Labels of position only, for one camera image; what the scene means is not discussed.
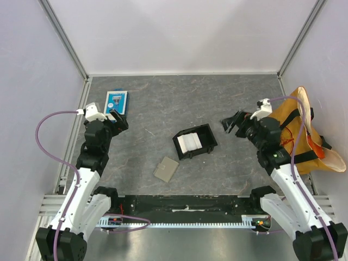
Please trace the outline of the black plastic card box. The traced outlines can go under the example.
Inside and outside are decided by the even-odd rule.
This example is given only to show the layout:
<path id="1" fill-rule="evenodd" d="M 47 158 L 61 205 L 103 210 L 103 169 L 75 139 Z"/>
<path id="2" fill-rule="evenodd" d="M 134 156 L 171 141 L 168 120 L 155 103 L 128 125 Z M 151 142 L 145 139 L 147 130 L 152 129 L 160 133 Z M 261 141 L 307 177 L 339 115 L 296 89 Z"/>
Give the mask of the black plastic card box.
<path id="1" fill-rule="evenodd" d="M 178 159 L 192 159 L 201 154 L 210 154 L 218 145 L 208 123 L 179 131 L 173 138 Z"/>

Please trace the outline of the grey card holder wallet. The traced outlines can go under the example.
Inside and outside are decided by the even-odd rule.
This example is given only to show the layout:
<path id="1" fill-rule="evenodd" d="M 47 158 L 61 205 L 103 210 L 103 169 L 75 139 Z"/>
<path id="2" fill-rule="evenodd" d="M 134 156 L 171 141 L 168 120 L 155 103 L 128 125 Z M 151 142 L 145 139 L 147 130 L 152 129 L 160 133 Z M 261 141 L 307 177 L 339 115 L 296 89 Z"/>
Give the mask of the grey card holder wallet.
<path id="1" fill-rule="evenodd" d="M 154 176 L 168 183 L 176 172 L 178 166 L 179 162 L 169 157 L 164 157 L 161 163 L 157 165 L 157 168 L 154 171 Z"/>

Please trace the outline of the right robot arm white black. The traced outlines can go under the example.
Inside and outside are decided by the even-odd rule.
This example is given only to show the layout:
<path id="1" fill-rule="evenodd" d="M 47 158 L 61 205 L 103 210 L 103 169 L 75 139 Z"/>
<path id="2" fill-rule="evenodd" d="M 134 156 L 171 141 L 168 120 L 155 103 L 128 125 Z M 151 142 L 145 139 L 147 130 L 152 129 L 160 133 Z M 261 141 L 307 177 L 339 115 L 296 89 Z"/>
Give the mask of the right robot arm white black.
<path id="1" fill-rule="evenodd" d="M 227 133 L 237 127 L 235 135 L 252 142 L 260 165 L 286 197 L 283 201 L 271 187 L 253 189 L 250 210 L 255 214 L 266 212 L 282 227 L 293 242 L 298 260 L 339 260 L 344 253 L 347 229 L 342 223 L 334 223 L 304 185 L 290 162 L 290 154 L 281 146 L 279 121 L 271 117 L 259 120 L 238 111 L 221 124 Z"/>

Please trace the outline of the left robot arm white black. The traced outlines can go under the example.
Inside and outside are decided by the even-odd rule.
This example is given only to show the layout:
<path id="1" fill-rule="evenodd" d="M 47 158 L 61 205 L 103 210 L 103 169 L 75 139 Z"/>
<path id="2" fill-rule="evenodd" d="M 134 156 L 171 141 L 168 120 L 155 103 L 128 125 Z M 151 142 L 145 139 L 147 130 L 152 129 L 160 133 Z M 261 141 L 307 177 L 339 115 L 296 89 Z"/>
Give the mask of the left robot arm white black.
<path id="1" fill-rule="evenodd" d="M 85 142 L 76 165 L 61 161 L 74 171 L 74 178 L 54 219 L 36 233 L 42 260 L 83 260 L 88 239 L 101 217 L 115 213 L 120 206 L 116 189 L 99 187 L 93 192 L 93 188 L 109 160 L 112 138 L 128 129 L 126 116 L 113 109 L 110 119 L 94 104 L 71 113 L 85 116 Z"/>

